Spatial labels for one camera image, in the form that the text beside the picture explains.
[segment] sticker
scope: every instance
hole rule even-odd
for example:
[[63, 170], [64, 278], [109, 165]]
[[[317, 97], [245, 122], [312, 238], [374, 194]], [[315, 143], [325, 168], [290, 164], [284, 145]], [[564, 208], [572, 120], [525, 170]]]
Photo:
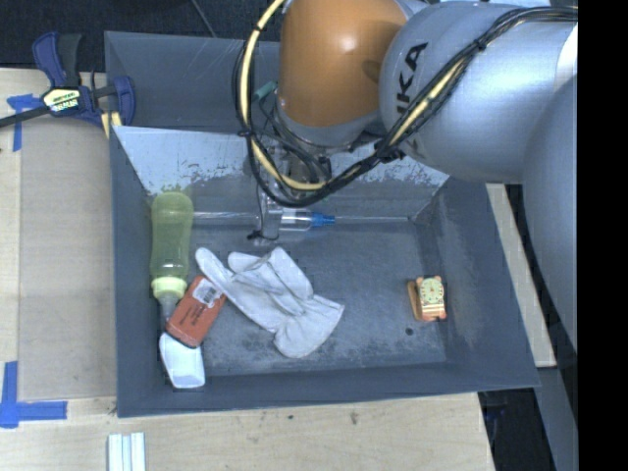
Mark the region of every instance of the sticker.
[[215, 305], [214, 300], [216, 300], [219, 294], [218, 290], [208, 280], [203, 279], [194, 289], [192, 297], [211, 309]]
[[74, 89], [53, 89], [43, 97], [51, 112], [59, 113], [79, 107], [80, 92]]

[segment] white plastic strip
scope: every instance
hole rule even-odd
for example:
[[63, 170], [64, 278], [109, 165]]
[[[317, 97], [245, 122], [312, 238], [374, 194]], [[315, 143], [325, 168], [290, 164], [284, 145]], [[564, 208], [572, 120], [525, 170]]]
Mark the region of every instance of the white plastic strip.
[[109, 435], [107, 449], [108, 471], [146, 471], [143, 433]]

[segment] wooden table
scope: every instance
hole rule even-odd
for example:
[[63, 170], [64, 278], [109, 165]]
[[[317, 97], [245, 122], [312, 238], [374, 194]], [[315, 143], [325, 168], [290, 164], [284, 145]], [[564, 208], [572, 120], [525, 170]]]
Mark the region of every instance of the wooden table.
[[[39, 94], [46, 86], [39, 71], [0, 69], [0, 116], [12, 113], [4, 104], [8, 96]], [[29, 131], [62, 124], [42, 119]], [[19, 357], [20, 267], [28, 263], [20, 260], [22, 154], [12, 151], [12, 140], [13, 128], [0, 130], [0, 367]], [[491, 185], [489, 193], [535, 361], [551, 366], [555, 360], [505, 191]], [[82, 360], [98, 361], [98, 353]], [[474, 393], [135, 419], [119, 419], [115, 408], [111, 395], [70, 398], [67, 420], [0, 429], [0, 468], [105, 469], [109, 434], [143, 432], [150, 471], [495, 469]]]

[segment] work glove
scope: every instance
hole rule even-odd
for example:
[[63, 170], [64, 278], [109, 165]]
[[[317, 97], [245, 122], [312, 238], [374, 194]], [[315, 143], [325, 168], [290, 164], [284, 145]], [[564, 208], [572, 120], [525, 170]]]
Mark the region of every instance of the work glove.
[[250, 320], [275, 334], [281, 354], [301, 358], [332, 333], [344, 307], [314, 294], [303, 272], [280, 247], [258, 258], [231, 253], [230, 271], [205, 248], [196, 251], [201, 271]]

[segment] white label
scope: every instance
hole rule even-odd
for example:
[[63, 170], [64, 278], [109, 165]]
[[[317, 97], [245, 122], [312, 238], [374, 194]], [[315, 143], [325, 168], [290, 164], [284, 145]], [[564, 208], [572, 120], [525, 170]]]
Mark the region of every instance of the white label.
[[194, 289], [192, 297], [196, 298], [199, 302], [204, 303], [211, 309], [214, 306], [214, 300], [218, 294], [218, 290], [215, 289], [208, 280], [203, 279]]

